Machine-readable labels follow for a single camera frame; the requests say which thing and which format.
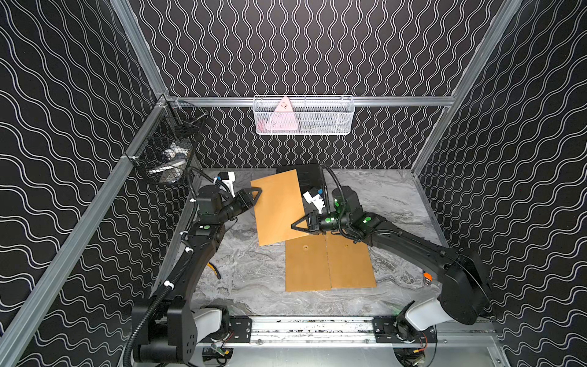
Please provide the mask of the brown file bag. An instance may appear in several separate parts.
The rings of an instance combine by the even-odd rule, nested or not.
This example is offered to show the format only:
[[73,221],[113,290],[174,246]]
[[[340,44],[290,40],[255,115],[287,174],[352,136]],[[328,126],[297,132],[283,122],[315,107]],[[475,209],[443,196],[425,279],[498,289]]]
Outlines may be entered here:
[[333,289],[376,287],[368,246],[327,234],[327,255]]
[[327,241],[324,235],[309,235],[285,243],[286,292],[331,289]]
[[296,170],[253,180],[251,186],[261,188],[261,197],[254,207],[260,246],[308,235],[291,228],[306,215]]

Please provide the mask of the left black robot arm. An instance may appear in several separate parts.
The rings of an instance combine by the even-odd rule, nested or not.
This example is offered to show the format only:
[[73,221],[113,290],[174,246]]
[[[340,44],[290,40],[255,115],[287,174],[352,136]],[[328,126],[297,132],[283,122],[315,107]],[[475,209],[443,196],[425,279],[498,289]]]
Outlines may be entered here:
[[190,301],[223,241],[226,223],[252,209],[261,193],[261,188],[252,187],[233,194],[221,181],[199,189],[197,221],[180,237],[183,254],[153,295],[137,300],[133,306],[132,332],[122,354],[124,366],[136,362],[189,365],[198,342],[228,328],[224,309],[193,312]]

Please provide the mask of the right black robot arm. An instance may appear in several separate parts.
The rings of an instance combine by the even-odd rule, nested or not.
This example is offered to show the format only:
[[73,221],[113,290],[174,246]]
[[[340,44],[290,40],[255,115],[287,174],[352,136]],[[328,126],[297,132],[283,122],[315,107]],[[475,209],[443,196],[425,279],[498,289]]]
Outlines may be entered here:
[[291,228],[312,235],[340,235],[354,243],[383,249],[416,265],[441,286],[440,294],[411,301],[395,317],[392,330],[404,343],[447,321],[472,325],[491,306],[489,272],[479,254],[438,246],[406,232],[385,217],[365,211],[357,193],[334,180],[333,208],[315,210]]

